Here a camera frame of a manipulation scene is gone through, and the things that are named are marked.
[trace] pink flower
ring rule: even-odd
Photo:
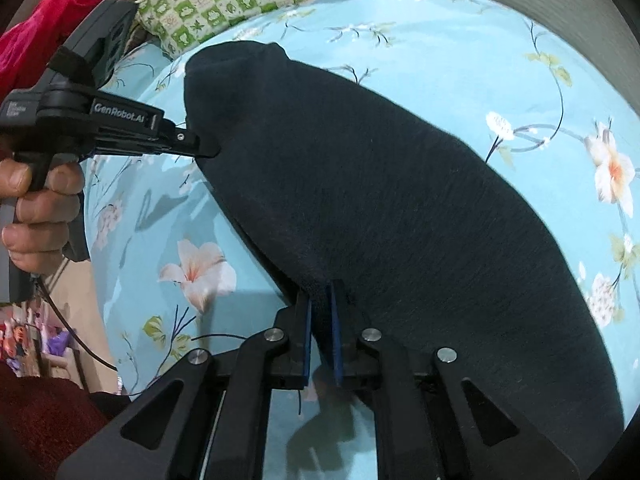
[[[216,296],[236,290],[236,272],[220,248],[212,242],[197,248],[188,240],[178,242],[180,265],[167,264],[160,270],[160,282],[180,285],[184,297],[202,314]]]
[[[595,184],[598,200],[609,204],[619,203],[629,218],[634,215],[634,200],[629,184],[636,176],[631,159],[619,153],[613,133],[598,123],[598,135],[584,140],[596,165]]]

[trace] light blue floral bed sheet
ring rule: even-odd
[[[488,0],[309,0],[202,48],[249,39],[277,42],[292,59],[449,131],[520,192],[574,270],[628,421],[640,402],[640,183],[633,164],[640,164],[640,121],[593,66],[543,27]],[[182,124],[192,54],[169,62],[157,47],[142,46],[119,63],[107,89]],[[220,352],[239,343],[196,343],[194,336],[249,336],[271,325],[282,299],[192,159],[96,156],[86,175],[98,303],[128,392],[144,389],[188,349]],[[375,478],[371,413],[332,387],[318,365],[314,348],[317,370],[300,411],[296,394],[274,395],[264,477]]]

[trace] bed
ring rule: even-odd
[[[187,60],[239,40],[277,42],[292,59],[382,94],[459,137],[509,182],[572,269],[631,420],[640,404],[640,121],[599,70],[492,0],[308,0],[175,60],[146,43],[119,62],[105,89],[183,124]],[[194,336],[271,326],[284,298],[192,159],[96,156],[85,173],[98,304],[129,394],[193,348]],[[199,270],[189,277],[188,269]],[[228,337],[200,343],[211,352],[238,346]],[[274,396],[264,478],[375,478],[371,412],[332,387],[316,348],[312,365],[300,409],[295,394]],[[590,473],[602,458],[582,468]]]

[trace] purple object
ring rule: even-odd
[[[62,357],[65,354],[66,347],[69,346],[70,337],[71,334],[66,330],[63,330],[57,336],[50,337],[47,341],[49,354]]]

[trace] folded black garment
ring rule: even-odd
[[[225,43],[187,63],[188,127],[215,199],[287,288],[344,280],[370,325],[449,346],[571,456],[586,478],[623,430],[600,334],[529,205],[470,148],[276,44]]]

